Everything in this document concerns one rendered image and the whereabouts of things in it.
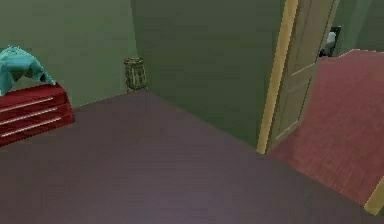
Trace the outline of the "beige panelled room door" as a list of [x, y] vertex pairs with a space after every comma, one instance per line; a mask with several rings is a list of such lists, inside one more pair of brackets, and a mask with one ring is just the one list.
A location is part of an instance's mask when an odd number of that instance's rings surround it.
[[312, 83], [340, 0], [299, 0], [280, 82], [267, 150], [301, 123]]

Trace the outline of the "black framed object with white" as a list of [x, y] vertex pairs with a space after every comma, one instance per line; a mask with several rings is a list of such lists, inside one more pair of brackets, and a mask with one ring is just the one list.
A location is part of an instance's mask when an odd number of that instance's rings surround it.
[[341, 29], [342, 29], [341, 26], [333, 26], [331, 28], [331, 30], [328, 34], [328, 37], [327, 37], [325, 47], [319, 52], [320, 57], [323, 57], [323, 56], [331, 57], [332, 56]]

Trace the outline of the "red chest of drawers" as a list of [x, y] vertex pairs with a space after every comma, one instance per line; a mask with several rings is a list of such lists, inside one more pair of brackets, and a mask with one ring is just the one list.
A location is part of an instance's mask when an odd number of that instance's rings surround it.
[[74, 122], [66, 90], [44, 84], [0, 97], [0, 147]]

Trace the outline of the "teal cloth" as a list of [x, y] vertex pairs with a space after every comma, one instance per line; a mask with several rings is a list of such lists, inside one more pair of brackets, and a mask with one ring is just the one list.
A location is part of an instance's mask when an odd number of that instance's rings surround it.
[[56, 84], [35, 56], [19, 46], [9, 45], [0, 51], [0, 96], [5, 96], [22, 77]]

